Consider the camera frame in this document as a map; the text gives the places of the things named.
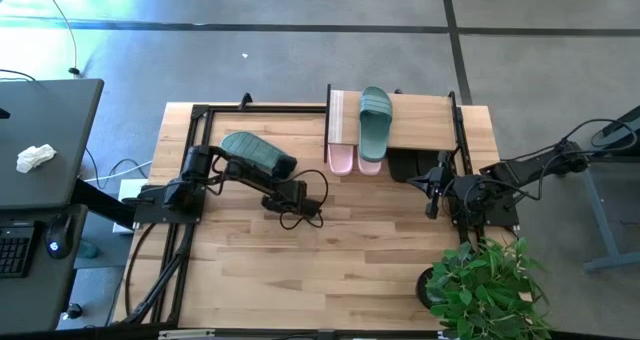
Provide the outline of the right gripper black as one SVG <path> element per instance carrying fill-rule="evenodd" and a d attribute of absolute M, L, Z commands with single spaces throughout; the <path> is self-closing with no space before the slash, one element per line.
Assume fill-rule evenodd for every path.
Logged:
<path fill-rule="evenodd" d="M 437 155 L 437 165 L 427 174 L 409 178 L 407 183 L 420 186 L 420 189 L 430 199 L 426 206 L 426 216 L 436 219 L 439 212 L 439 201 L 445 197 L 449 187 L 457 176 L 457 167 L 453 159 L 455 153 L 440 151 Z"/>

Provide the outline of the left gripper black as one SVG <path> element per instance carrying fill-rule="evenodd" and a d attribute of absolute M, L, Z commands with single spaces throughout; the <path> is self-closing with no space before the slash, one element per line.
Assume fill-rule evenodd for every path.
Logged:
<path fill-rule="evenodd" d="M 272 169 L 272 176 L 286 180 L 297 166 L 295 157 L 280 154 Z M 315 217 L 321 202 L 307 197 L 307 184 L 301 180 L 289 180 L 272 183 L 270 190 L 261 200 L 261 205 L 276 213 L 293 213 L 303 218 Z"/>

